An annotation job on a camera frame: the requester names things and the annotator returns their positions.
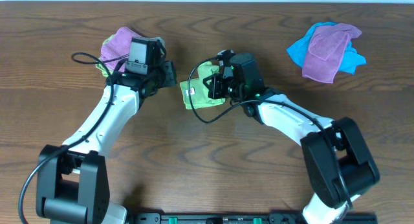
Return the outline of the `light green microfiber cloth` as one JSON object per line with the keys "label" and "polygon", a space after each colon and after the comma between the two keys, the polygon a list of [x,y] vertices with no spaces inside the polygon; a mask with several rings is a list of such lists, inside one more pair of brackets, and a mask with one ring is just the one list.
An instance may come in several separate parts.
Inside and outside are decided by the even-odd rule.
{"label": "light green microfiber cloth", "polygon": [[193,107],[195,109],[205,108],[205,107],[213,107],[219,106],[225,103],[226,99],[212,99],[208,97],[208,88],[202,83],[204,78],[211,76],[215,73],[219,72],[219,66],[214,65],[212,62],[204,62],[197,68],[198,78],[194,78],[190,80],[190,88],[188,88],[188,81],[181,82],[180,89],[183,96],[183,102],[185,108],[190,110],[191,104],[189,96],[191,97],[191,101],[193,103]]}

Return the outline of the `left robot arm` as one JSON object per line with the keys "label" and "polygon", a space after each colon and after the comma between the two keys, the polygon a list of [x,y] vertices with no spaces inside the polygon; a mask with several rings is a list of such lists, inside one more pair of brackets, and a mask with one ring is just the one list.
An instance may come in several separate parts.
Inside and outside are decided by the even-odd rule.
{"label": "left robot arm", "polygon": [[176,83],[164,40],[133,37],[129,55],[109,73],[100,101],[77,132],[39,154],[37,215],[51,223],[133,222],[125,207],[110,202],[105,160],[144,100]]}

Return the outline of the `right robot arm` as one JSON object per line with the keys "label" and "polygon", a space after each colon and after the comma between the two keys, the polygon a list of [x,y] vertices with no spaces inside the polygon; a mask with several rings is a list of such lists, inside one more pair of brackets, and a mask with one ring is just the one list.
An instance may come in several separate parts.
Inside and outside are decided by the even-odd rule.
{"label": "right robot arm", "polygon": [[267,87],[251,53],[223,50],[214,58],[222,68],[203,79],[212,99],[228,98],[245,115],[297,143],[314,190],[301,211],[302,223],[376,223],[374,215],[352,214],[353,201],[380,180],[373,156],[356,122],[321,117]]}

